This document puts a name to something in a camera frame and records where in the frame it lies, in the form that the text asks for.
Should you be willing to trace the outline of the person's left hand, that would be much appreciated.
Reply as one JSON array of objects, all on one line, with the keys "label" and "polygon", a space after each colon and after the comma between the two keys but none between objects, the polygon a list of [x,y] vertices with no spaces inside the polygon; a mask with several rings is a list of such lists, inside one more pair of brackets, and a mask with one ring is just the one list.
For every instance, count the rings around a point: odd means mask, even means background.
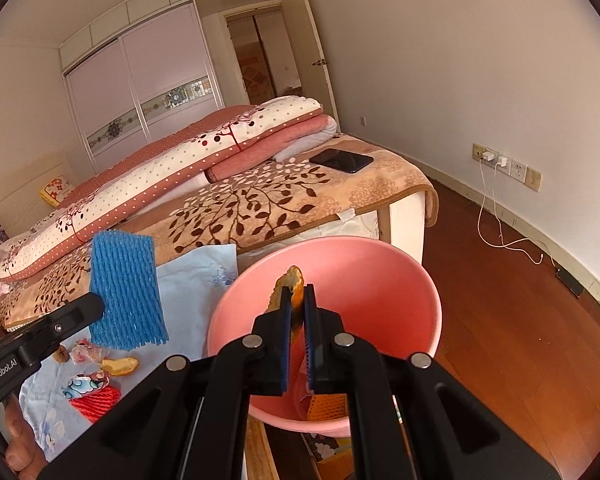
[{"label": "person's left hand", "polygon": [[4,402],[5,424],[10,441],[5,452],[9,468],[22,480],[35,480],[47,465],[31,426],[24,419],[18,399],[11,394]]}]

